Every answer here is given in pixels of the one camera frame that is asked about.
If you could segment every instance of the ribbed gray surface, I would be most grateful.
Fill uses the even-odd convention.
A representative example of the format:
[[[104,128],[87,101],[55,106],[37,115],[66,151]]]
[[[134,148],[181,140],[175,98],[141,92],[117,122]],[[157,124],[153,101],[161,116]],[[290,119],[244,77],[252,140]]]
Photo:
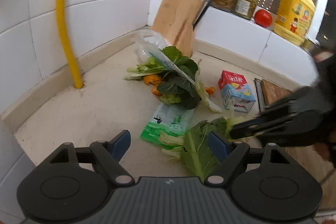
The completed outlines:
[[[36,223],[26,220],[26,224]],[[257,224],[242,213],[223,189],[198,178],[141,178],[115,191],[108,204],[80,224]],[[302,224],[313,224],[306,220]]]

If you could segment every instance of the silver screw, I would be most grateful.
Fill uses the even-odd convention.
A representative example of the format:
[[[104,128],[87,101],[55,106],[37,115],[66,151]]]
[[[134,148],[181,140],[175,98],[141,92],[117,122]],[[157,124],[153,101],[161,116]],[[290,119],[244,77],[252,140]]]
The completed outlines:
[[[224,181],[224,178],[221,176],[209,176],[208,182],[211,184],[221,184]]]
[[[115,182],[119,184],[127,184],[132,181],[132,178],[128,175],[121,175],[115,178]]]

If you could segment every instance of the green plastic packet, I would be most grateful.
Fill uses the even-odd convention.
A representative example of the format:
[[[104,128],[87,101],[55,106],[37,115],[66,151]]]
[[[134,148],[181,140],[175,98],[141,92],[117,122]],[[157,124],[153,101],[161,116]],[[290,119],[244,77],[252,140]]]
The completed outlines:
[[[194,109],[185,109],[179,104],[166,105],[160,103],[149,120],[140,138],[162,146],[165,149],[172,149],[175,146],[165,145],[158,139],[160,133],[164,132],[170,136],[179,137],[190,128]]]

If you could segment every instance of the jar with orange lid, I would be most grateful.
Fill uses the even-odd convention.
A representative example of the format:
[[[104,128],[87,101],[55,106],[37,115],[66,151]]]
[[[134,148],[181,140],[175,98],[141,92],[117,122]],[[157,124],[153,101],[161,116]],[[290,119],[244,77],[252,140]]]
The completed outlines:
[[[237,0],[234,14],[250,20],[258,0]]]

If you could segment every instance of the black robotic claw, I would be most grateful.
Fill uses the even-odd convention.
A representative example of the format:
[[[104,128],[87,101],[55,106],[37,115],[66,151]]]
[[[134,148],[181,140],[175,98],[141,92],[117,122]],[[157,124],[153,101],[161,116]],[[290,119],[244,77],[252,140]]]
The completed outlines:
[[[21,182],[25,223],[315,223],[317,181],[278,145],[255,149],[216,133],[208,144],[220,165],[197,177],[141,177],[118,161],[130,146],[122,131],[110,142],[64,143]],[[79,163],[91,163],[95,172]],[[249,163],[260,163],[246,171]]]

